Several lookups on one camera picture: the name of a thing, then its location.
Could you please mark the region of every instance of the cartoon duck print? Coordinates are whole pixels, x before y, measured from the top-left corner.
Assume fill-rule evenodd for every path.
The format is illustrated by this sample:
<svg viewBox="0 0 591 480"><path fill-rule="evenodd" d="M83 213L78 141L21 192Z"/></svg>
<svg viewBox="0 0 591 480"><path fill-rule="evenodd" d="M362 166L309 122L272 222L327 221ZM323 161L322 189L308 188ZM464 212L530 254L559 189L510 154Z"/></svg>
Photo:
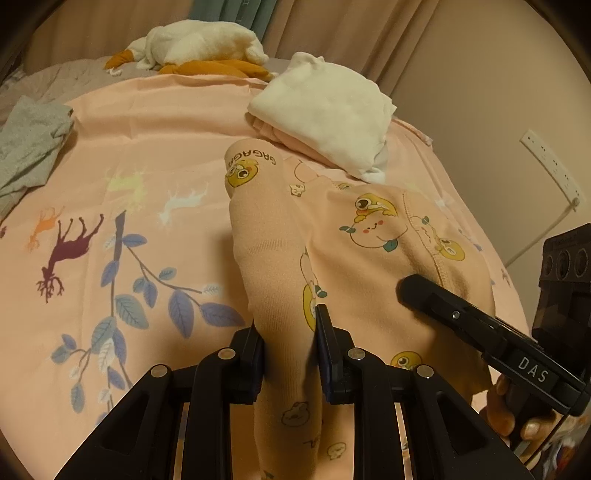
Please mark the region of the cartoon duck print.
<svg viewBox="0 0 591 480"><path fill-rule="evenodd" d="M341 458L347 449L347 444L344 442L337 442L333 443L328 449L326 450L327 455L329 456L330 460L336 460L337 458Z"/></svg>
<svg viewBox="0 0 591 480"><path fill-rule="evenodd" d="M354 223L365 220L368 215L375 212L382 212L383 215L397 216L396 208L391 202L374 195L373 193L364 193L355 201L357 207L357 217Z"/></svg>
<svg viewBox="0 0 591 480"><path fill-rule="evenodd" d="M406 370L412 370L423 363L423 359L417 352L400 352L395 355L390 362L393 367L405 368Z"/></svg>
<svg viewBox="0 0 591 480"><path fill-rule="evenodd" d="M427 237L429 237L429 240L435 242L435 250L441 254L441 256L448 258L449 260L456 261L461 261L466 258L466 253L459 243L455 242L454 240L450 240L449 238L439 237L437 231L433 228L433 225L429 223L428 216L425 215L423 218L421 218L421 223L431 227L431 230L433 231L433 239L431 239L431 236L427 233L425 228L423 228L423 231Z"/></svg>
<svg viewBox="0 0 591 480"><path fill-rule="evenodd" d="M236 188L251 181L258 173L258 162L254 158L242 158L235 162L226 173L230 187Z"/></svg>
<svg viewBox="0 0 591 480"><path fill-rule="evenodd" d="M316 330L316 298L323 299L328 294L318 285L318 279L312 271L312 265L310 264L310 257L307 251L300 257L300 270L306 280L303 293L304 317L306 318L306 323L314 332Z"/></svg>
<svg viewBox="0 0 591 480"><path fill-rule="evenodd" d="M353 225L339 230L350 235L356 245L364 248L383 248L391 252L398 247L398 238L408 230L398 217L394 205L373 193L365 193L355 201L356 217Z"/></svg>
<svg viewBox="0 0 591 480"><path fill-rule="evenodd" d="M281 423L286 427L300 427L310 419L308 402L295 402L293 406L282 413Z"/></svg>

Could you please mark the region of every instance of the bed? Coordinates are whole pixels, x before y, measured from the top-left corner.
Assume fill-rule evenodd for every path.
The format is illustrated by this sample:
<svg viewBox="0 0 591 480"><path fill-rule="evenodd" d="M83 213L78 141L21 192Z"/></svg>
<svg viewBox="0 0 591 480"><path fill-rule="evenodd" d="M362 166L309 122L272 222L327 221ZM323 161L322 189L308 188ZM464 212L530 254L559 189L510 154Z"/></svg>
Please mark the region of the bed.
<svg viewBox="0 0 591 480"><path fill-rule="evenodd" d="M198 363L252 320L233 259L223 156L256 136L245 112L265 83L159 76L133 64L111 77L103 64L57 64L0 90L0 122L20 95L74 110L47 185L0 225L0 429L35 480L53 479L151 366ZM269 69L285 65L272 59ZM431 139L399 119L387 138L387 185L437 205L482 256L496 315L527 331L511 279ZM335 184L362 184L277 147ZM252 411L237 408L233 421L235 476L259 478Z"/></svg>

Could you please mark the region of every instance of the electrical outlet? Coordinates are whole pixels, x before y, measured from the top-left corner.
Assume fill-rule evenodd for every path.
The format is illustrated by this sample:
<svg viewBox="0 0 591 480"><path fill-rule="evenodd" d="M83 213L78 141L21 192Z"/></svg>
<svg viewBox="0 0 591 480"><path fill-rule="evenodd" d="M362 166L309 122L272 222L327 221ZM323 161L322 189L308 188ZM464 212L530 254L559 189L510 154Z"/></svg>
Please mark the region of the electrical outlet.
<svg viewBox="0 0 591 480"><path fill-rule="evenodd" d="M523 137L521 137L521 143L523 143L545 167L570 203L573 203L575 198L579 199L579 205L586 201L585 195L576 180L569 173L558 156L556 156L552 149L546 145L535 132L532 130L525 132Z"/></svg>

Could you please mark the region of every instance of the folded white cloth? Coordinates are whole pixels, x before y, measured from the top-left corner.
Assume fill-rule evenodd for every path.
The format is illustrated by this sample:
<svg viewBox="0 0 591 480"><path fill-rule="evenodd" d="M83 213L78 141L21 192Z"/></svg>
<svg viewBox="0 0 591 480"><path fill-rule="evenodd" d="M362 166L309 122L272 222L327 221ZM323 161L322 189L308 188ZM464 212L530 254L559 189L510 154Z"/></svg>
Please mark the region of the folded white cloth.
<svg viewBox="0 0 591 480"><path fill-rule="evenodd" d="M303 52L248 105L251 115L370 183L385 181L386 132L395 110L371 80Z"/></svg>

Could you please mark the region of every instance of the finger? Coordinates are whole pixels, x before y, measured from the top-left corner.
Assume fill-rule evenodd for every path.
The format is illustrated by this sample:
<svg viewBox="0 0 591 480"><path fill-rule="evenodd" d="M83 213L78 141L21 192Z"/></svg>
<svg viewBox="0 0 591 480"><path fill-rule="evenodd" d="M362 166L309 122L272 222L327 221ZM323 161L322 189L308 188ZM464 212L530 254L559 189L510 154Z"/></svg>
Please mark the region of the finger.
<svg viewBox="0 0 591 480"><path fill-rule="evenodd" d="M487 413L486 413L486 407L484 407L480 412L479 415L485 420L485 422L488 422L488 417L487 417ZM503 442L505 442L505 444L507 446L509 446L511 444L511 442L509 441L509 439L507 437L501 437L501 440L503 440Z"/></svg>
<svg viewBox="0 0 591 480"><path fill-rule="evenodd" d="M505 375L501 375L496 381L496 392L502 397L509 391L509 385L511 385L509 379Z"/></svg>
<svg viewBox="0 0 591 480"><path fill-rule="evenodd" d="M542 456L542 452L538 453L535 458L527 464L527 469L528 470L532 470L533 467L535 467L538 462L540 461L540 457ZM519 457L519 459L521 460L521 463L525 463L527 460L529 460L530 456L529 455L522 455Z"/></svg>
<svg viewBox="0 0 591 480"><path fill-rule="evenodd" d="M552 412L550 416L529 420L521 429L521 438L530 442L544 440L556 425L557 417L558 415Z"/></svg>
<svg viewBox="0 0 591 480"><path fill-rule="evenodd" d="M486 393L486 417L492 429L502 437L509 436L515 428L515 417L495 388Z"/></svg>

